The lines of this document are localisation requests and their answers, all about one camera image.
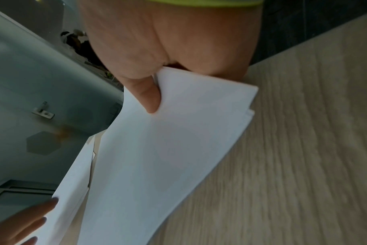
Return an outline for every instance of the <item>wooden table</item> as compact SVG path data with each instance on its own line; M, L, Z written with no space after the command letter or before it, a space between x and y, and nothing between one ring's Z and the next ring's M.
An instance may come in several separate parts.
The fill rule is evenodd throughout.
M151 245L367 245L367 15L253 65L256 115Z

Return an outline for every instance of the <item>person's hand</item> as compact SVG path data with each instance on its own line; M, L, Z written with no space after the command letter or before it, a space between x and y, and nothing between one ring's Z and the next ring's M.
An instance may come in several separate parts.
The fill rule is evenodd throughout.
M161 102L151 75L178 63L240 80L259 36L261 6L196 8L147 0L78 0L91 46L149 113Z
M14 245L40 228L46 222L44 216L53 210L57 203L58 199L53 198L24 209L0 222L0 245ZM36 242L37 237L32 237L22 245L34 245Z

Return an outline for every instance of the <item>finger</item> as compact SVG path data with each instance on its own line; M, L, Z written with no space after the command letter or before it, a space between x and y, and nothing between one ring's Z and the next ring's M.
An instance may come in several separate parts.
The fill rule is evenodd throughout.
M161 92L154 83L152 76L142 79L120 77L119 80L135 96L148 113L158 110L161 103Z
M14 237L14 244L21 241L25 237L29 236L33 231L37 230L41 226L43 226L46 222L46 217L42 217L39 220L33 222L30 226L26 227L23 231L21 231L17 236Z
M22 243L21 245L35 245L38 241L37 237L32 237L31 239L27 240L26 242Z
M7 239L17 236L21 231L30 226L36 220L44 217L52 211L58 198L52 198L44 203L24 209L0 223L0 233Z

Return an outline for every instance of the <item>paper sheet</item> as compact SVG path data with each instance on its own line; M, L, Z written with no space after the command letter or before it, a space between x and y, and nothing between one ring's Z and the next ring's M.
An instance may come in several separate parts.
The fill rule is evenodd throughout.
M36 245L60 244L88 192L93 150L94 138L81 149L54 192L53 197L58 197L59 201L55 209L46 215L46 223L24 241L37 236Z
M101 139L79 245L146 245L250 123L257 88L164 68L148 114L125 91Z

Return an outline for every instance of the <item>dark floor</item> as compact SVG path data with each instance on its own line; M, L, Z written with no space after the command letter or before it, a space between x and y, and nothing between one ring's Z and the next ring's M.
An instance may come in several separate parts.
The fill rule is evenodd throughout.
M265 0L251 64L367 13L367 0Z

